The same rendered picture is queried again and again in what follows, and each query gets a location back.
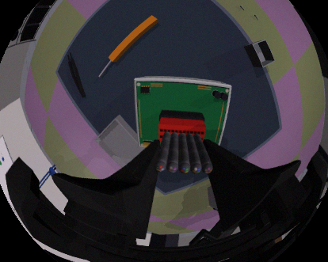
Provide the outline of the red power plug with black cables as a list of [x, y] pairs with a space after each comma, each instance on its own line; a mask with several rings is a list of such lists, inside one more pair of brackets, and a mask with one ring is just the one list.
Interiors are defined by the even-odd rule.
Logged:
[[161, 118], [159, 141], [161, 143], [154, 168], [170, 173], [210, 173], [212, 162], [204, 147], [207, 126], [203, 120]]

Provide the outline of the dark blue work mat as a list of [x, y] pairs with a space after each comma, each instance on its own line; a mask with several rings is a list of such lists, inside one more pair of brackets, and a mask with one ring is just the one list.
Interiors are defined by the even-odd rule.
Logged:
[[[111, 62], [109, 55], [120, 42], [151, 15], [159, 23]], [[266, 66], [254, 67], [244, 49], [251, 43], [243, 27], [216, 0], [107, 0], [77, 31], [56, 74], [97, 135], [119, 115], [136, 133], [135, 78], [152, 75], [227, 83], [231, 101], [220, 146], [244, 159], [282, 130]], [[70, 53], [85, 91], [83, 98], [69, 69]]]

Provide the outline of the green circuit board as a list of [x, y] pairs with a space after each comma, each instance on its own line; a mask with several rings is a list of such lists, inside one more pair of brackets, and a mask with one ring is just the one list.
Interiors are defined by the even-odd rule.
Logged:
[[[140, 87], [149, 87], [141, 93]], [[159, 139], [159, 117], [162, 110], [200, 112], [207, 126], [204, 139], [219, 145], [227, 101], [215, 98], [212, 91], [226, 93], [229, 89], [217, 86], [192, 85], [192, 83], [137, 82], [137, 117], [139, 117], [139, 142]]]

